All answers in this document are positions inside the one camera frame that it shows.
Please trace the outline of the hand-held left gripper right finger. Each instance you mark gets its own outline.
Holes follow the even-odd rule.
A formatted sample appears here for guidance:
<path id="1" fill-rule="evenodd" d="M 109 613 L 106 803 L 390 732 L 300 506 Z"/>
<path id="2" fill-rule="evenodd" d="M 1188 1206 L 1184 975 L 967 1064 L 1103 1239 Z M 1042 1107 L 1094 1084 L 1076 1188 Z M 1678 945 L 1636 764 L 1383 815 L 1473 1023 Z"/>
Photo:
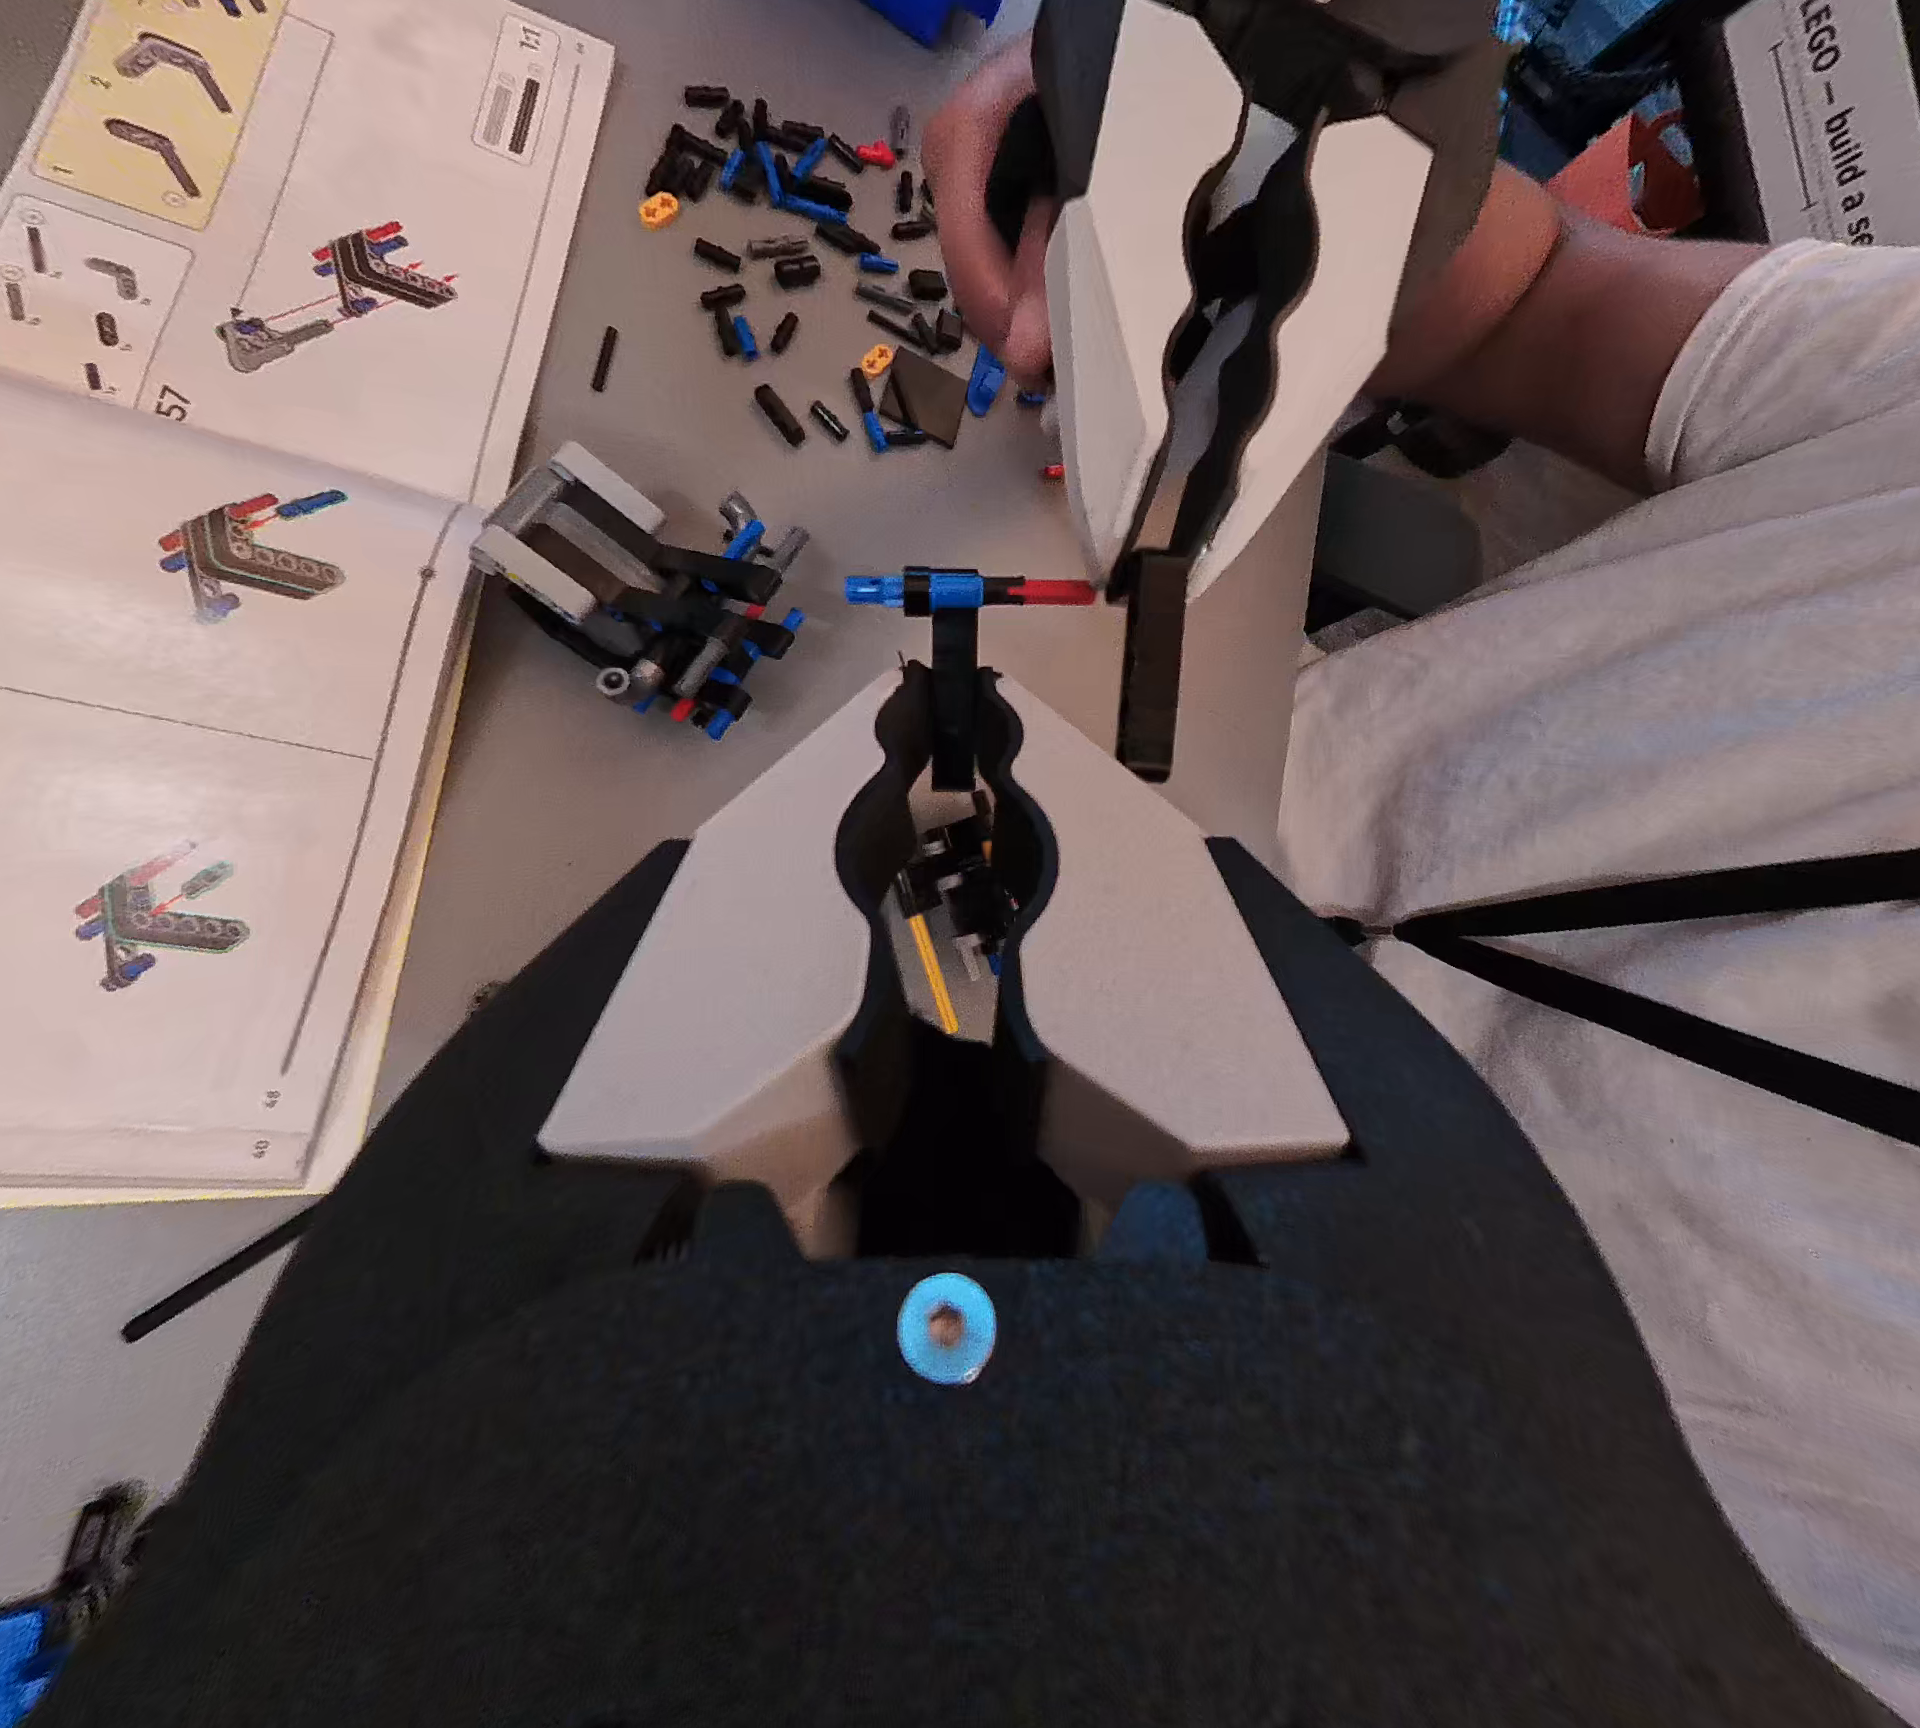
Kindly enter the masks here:
<path id="1" fill-rule="evenodd" d="M 1206 832 L 1012 675 L 980 687 L 1008 900 L 997 1049 L 1020 1067 L 1047 1249 L 1087 1254 L 1139 1184 L 1350 1147 Z"/>

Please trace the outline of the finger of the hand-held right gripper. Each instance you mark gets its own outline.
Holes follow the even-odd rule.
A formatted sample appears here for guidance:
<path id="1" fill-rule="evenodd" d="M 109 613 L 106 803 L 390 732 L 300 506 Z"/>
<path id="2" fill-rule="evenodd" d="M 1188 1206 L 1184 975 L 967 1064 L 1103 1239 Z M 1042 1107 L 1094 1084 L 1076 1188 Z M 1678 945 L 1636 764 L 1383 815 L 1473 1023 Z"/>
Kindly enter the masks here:
<path id="1" fill-rule="evenodd" d="M 1167 355 L 1193 307 L 1188 222 L 1243 126 L 1239 82 L 1203 25 L 1124 0 L 1092 172 L 1047 240 L 1063 467 L 1094 586 L 1115 580 L 1166 459 Z"/>
<path id="2" fill-rule="evenodd" d="M 1282 315 L 1221 310 L 1173 394 L 1173 467 L 1188 475 L 1230 416 L 1230 366 L 1258 370 L 1255 420 L 1221 520 L 1188 574 L 1201 597 L 1238 563 L 1362 383 L 1377 371 L 1404 256 L 1428 190 L 1429 148 L 1383 116 L 1332 122 L 1306 162 L 1314 260 Z"/>

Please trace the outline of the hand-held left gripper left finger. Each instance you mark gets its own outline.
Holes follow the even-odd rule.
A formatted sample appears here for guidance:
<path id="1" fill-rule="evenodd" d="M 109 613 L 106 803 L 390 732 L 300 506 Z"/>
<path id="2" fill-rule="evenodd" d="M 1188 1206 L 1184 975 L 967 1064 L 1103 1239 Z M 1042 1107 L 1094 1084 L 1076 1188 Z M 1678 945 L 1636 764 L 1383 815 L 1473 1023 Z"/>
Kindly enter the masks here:
<path id="1" fill-rule="evenodd" d="M 894 1088 L 836 1052 L 899 987 L 880 922 L 917 830 L 925 675 L 891 668 L 691 837 L 538 1133 L 567 1162 L 675 1167 L 772 1194 L 808 1258 L 854 1249 L 841 1172 Z"/>

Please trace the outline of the long black lego beam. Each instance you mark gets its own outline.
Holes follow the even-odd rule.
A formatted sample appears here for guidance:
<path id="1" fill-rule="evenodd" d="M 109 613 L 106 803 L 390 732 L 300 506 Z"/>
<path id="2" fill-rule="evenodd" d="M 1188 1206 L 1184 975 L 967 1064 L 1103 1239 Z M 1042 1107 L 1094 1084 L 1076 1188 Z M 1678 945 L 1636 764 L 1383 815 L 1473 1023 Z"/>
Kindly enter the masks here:
<path id="1" fill-rule="evenodd" d="M 1124 650 L 1116 699 L 1116 760 L 1162 785 L 1173 769 L 1190 560 L 1137 548 L 1116 574 Z"/>

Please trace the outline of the black lego connector with pins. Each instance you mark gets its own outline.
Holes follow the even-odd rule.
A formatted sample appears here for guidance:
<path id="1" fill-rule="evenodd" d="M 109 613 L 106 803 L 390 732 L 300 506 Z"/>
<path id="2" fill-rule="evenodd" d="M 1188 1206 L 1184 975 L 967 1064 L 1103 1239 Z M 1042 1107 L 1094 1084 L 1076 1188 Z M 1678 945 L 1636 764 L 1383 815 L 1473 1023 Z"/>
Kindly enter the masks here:
<path id="1" fill-rule="evenodd" d="M 1092 606 L 1087 580 L 983 574 L 974 568 L 907 564 L 848 574 L 850 606 L 884 606 L 933 623 L 933 787 L 967 794 L 979 769 L 979 613 L 990 606 Z"/>

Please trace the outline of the person's right forearm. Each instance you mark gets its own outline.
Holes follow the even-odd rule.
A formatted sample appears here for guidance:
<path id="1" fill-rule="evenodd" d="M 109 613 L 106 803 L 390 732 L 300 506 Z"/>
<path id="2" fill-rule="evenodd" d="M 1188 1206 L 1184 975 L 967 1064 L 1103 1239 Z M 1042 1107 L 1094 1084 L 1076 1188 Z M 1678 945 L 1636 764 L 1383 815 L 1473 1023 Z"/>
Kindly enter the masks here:
<path id="1" fill-rule="evenodd" d="M 1647 496 L 1647 434 L 1673 362 L 1759 256 L 1620 231 L 1497 162 L 1473 231 L 1409 294 L 1360 392 L 1446 411 Z"/>

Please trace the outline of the black flat lego panel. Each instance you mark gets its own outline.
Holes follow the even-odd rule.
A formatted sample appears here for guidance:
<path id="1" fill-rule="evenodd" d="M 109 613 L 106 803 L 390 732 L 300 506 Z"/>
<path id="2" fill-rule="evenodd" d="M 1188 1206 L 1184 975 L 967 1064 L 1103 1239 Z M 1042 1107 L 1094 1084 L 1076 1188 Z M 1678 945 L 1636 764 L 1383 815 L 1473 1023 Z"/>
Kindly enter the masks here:
<path id="1" fill-rule="evenodd" d="M 880 384 L 879 412 L 891 430 L 913 429 L 929 444 L 953 448 L 970 416 L 967 379 L 922 352 L 899 349 Z"/>

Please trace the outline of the scatter of small lego pins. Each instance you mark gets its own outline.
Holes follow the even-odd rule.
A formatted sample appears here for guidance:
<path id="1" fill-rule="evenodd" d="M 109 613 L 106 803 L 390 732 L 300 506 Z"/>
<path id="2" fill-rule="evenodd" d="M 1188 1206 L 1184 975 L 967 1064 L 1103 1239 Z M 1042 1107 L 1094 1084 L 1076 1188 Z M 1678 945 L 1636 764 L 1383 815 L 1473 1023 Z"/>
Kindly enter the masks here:
<path id="1" fill-rule="evenodd" d="M 911 153 L 911 113 L 900 105 L 880 136 L 854 141 L 786 116 L 762 94 L 689 82 L 645 172 L 640 199 L 668 190 L 682 212 L 671 229 L 641 231 L 660 245 L 671 231 L 682 236 L 694 266 L 710 277 L 698 307 L 723 362 L 781 362 L 800 339 L 805 294 L 839 283 L 853 297 L 848 394 L 754 389 L 761 412 L 791 446 L 811 437 L 866 438 L 875 453 L 929 444 L 880 417 L 886 378 L 867 383 L 857 371 L 875 344 L 922 352 L 965 379 L 974 370 L 983 342 L 953 299 L 935 251 L 933 186 Z"/>

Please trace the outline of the grey and black lego chassis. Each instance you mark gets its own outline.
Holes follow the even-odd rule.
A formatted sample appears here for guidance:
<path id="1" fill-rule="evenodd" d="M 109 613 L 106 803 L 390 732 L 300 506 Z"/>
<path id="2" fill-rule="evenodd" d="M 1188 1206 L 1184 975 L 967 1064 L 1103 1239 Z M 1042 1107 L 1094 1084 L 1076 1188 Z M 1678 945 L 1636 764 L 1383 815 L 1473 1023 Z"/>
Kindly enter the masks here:
<path id="1" fill-rule="evenodd" d="M 467 560 L 590 665 L 603 699 L 719 741 L 752 709 L 752 669 L 794 650 L 804 610 L 781 591 L 811 542 L 799 524 L 771 539 L 744 492 L 719 520 L 710 548 L 671 539 L 658 503 L 565 441 L 486 515 Z"/>

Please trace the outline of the long black lego axle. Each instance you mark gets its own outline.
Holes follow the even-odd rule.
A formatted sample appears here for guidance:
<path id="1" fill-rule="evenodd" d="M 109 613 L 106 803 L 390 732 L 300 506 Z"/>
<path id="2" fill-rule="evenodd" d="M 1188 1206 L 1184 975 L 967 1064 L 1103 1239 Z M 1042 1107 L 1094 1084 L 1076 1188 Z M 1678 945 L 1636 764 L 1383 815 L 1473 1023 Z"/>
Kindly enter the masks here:
<path id="1" fill-rule="evenodd" d="M 292 1249 L 304 1231 L 309 1230 L 314 1215 L 322 1204 L 304 1206 L 300 1211 L 287 1215 L 277 1224 L 273 1224 L 268 1231 L 252 1238 L 238 1249 L 228 1253 L 224 1260 L 209 1265 L 198 1275 L 191 1275 L 180 1285 L 162 1293 L 155 1303 L 143 1307 L 141 1312 L 132 1314 L 132 1320 L 123 1323 L 118 1338 L 127 1346 L 141 1342 L 156 1329 L 173 1325 L 191 1310 L 198 1310 L 202 1302 L 214 1298 L 219 1292 L 228 1288 L 254 1269 L 260 1269 L 265 1260 Z"/>

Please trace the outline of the lego instruction booklet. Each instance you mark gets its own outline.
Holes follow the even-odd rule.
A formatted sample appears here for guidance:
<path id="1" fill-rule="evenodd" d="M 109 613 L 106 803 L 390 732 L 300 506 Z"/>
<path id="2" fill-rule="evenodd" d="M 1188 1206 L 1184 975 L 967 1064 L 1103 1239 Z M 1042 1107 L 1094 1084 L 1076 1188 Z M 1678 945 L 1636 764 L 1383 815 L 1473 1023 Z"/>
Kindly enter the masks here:
<path id="1" fill-rule="evenodd" d="M 6 1210 L 358 1150 L 610 67 L 84 0 L 6 168 Z"/>

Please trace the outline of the pile of loose lego parts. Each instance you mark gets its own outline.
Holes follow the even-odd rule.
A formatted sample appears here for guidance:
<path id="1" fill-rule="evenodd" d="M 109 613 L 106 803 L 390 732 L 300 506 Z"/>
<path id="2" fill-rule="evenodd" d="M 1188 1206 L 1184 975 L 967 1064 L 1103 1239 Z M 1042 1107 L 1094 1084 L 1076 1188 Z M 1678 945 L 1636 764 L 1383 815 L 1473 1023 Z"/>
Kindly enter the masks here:
<path id="1" fill-rule="evenodd" d="M 2 1605 L 2 1726 L 21 1726 L 132 1582 L 152 1492 L 116 1480 L 87 1498 L 70 1530 L 55 1582 Z"/>

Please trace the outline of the person's right hand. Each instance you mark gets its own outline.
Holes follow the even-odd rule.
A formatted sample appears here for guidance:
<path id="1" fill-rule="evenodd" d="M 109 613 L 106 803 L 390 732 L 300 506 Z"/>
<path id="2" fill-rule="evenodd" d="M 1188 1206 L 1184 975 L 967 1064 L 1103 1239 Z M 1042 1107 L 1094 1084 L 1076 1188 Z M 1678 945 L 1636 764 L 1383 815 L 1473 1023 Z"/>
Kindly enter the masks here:
<path id="1" fill-rule="evenodd" d="M 1061 206 L 1035 195 L 1020 243 L 1008 245 L 988 216 L 988 175 L 1012 116 L 1033 89 L 1033 32 L 1025 30 L 980 59 L 922 134 L 922 168 L 939 218 L 953 299 L 1025 389 L 1039 389 L 1052 378 L 1047 243 Z"/>

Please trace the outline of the white printed sign board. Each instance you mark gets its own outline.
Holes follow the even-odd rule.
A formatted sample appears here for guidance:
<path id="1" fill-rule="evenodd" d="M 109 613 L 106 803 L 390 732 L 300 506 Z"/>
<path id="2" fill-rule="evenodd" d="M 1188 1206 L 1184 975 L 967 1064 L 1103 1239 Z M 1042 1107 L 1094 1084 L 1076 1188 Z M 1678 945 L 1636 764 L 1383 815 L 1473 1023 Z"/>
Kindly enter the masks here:
<path id="1" fill-rule="evenodd" d="M 1723 27 L 1764 238 L 1918 243 L 1918 0 L 1750 0 Z"/>

